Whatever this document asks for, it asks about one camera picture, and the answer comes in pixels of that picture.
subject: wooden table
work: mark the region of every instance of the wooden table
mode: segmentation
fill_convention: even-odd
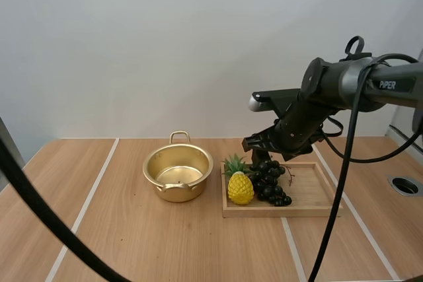
[[[43,147],[24,170],[67,226],[132,281],[306,280],[326,218],[223,219],[218,162],[243,153],[240,139],[193,140],[215,160],[207,188],[190,202],[163,201],[143,177],[142,162],[166,142],[62,139]],[[344,143],[335,140],[339,149]],[[319,162],[336,181],[340,159],[325,144],[317,148],[296,160]],[[395,148],[385,137],[357,138],[354,156]],[[397,194],[387,174],[423,182],[423,168],[407,154],[352,164],[346,214],[335,224],[318,281],[423,273],[423,197]],[[63,248],[10,186],[0,193],[0,251],[0,281],[103,281]]]

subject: white backdrop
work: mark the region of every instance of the white backdrop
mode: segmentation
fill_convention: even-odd
[[[423,43],[423,0],[0,4],[0,116],[26,160],[58,137],[247,136],[275,117],[248,111],[252,91],[299,87],[351,37],[375,55]],[[360,116],[358,135],[383,135],[393,110]]]

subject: black cable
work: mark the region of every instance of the black cable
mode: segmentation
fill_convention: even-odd
[[[91,269],[108,281],[130,282],[122,277],[112,268],[106,265],[99,257],[89,250],[60,220],[52,211],[40,194],[32,186],[24,172],[6,148],[0,138],[0,170],[15,188],[16,192],[31,208],[35,215],[58,237],[79,259],[87,264]]]
[[[327,142],[329,147],[333,150],[333,152],[335,152],[339,157],[344,158],[344,155],[335,147],[335,145],[332,143],[332,141],[329,140],[328,135],[323,130],[320,130],[320,132],[323,134],[323,138],[325,138],[325,141]],[[384,155],[382,157],[374,158],[374,159],[353,159],[353,158],[350,158],[350,162],[354,162],[354,163],[375,163],[375,162],[381,162],[381,161],[390,159],[390,158],[394,157],[395,155],[403,152],[409,146],[411,146],[417,140],[419,135],[421,135],[421,134],[422,134],[421,131],[417,131],[414,135],[412,135],[412,137],[410,139],[405,141],[403,143],[403,145],[401,145],[398,149],[396,149],[396,150],[392,151],[391,153]]]
[[[331,123],[333,123],[336,127],[338,127],[340,130],[338,132],[335,132],[335,133],[326,133],[326,135],[328,137],[339,137],[340,135],[342,135],[342,132],[344,131],[344,126],[338,120],[336,120],[332,117],[328,117],[328,120]]]
[[[397,127],[395,127],[394,125],[389,125],[389,127],[393,130],[393,131],[395,131],[396,133],[398,133],[401,137],[403,137],[404,139],[406,139],[406,140],[409,140],[410,139],[410,137],[409,136],[407,136],[405,133],[403,133],[400,129],[398,129]],[[422,153],[423,154],[423,148],[420,146],[420,145],[417,145],[416,143],[413,143],[412,144],[412,146],[417,150],[417,151],[419,151],[420,153]]]
[[[320,266],[323,261],[323,257],[325,256],[326,248],[329,243],[330,234],[332,233],[333,226],[335,224],[336,215],[338,214],[339,205],[342,198],[342,192],[344,191],[345,181],[346,181],[346,177],[348,173],[348,167],[350,165],[352,145],[354,143],[354,135],[356,133],[357,118],[358,118],[358,104],[359,104],[360,97],[362,95],[362,91],[365,85],[365,80],[367,76],[369,75],[371,68],[374,65],[377,65],[388,59],[401,59],[409,63],[418,62],[413,57],[407,56],[405,54],[399,54],[399,53],[385,54],[374,59],[370,64],[365,66],[360,71],[360,74],[358,76],[356,95],[354,96],[354,101],[353,101],[352,110],[351,110],[350,123],[348,125],[348,134],[346,137],[345,152],[344,152],[344,158],[342,160],[341,172],[339,174],[339,179],[338,179],[338,187],[336,188],[336,193],[335,193],[334,201],[332,204],[332,209],[330,210],[328,223],[326,225],[325,233],[323,234],[323,239],[319,248],[319,252],[317,253],[313,270],[310,273],[309,282],[314,282],[314,280],[316,279],[317,273],[319,272]]]

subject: pineapple leaves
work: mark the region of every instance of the pineapple leaves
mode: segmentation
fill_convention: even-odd
[[[233,157],[230,155],[229,160],[225,159],[223,163],[225,163],[225,172],[224,174],[227,176],[232,176],[236,172],[242,172],[244,174],[250,173],[246,163],[243,161],[244,157],[238,157],[235,153]]]

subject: pot handle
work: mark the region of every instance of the pot handle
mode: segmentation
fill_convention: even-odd
[[[159,186],[157,186],[157,189],[160,192],[165,193],[167,190],[171,189],[171,188],[182,188],[185,190],[189,190],[190,187],[188,186],[188,184],[185,183],[181,183],[181,184],[165,184],[162,188],[160,188]]]
[[[175,135],[185,135],[186,140],[188,140],[188,143],[191,143],[191,138],[190,138],[190,135],[188,134],[188,132],[186,132],[186,131],[175,131],[175,132],[172,132],[171,137],[169,138],[169,144],[173,143],[173,137]]]

